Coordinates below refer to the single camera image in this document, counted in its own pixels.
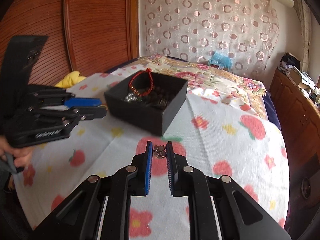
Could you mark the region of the person's left hand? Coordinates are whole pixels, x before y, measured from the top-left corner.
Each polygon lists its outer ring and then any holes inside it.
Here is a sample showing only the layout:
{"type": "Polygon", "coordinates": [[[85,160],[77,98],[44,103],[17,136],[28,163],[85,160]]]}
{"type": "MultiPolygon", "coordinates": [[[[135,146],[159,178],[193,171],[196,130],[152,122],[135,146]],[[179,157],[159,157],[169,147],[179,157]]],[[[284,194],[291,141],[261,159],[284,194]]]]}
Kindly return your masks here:
{"type": "Polygon", "coordinates": [[[0,142],[0,155],[3,161],[7,161],[6,153],[12,155],[14,160],[14,165],[16,167],[27,167],[32,159],[33,151],[35,147],[25,147],[25,148],[13,148],[7,142],[5,136],[1,135],[0,142]]]}

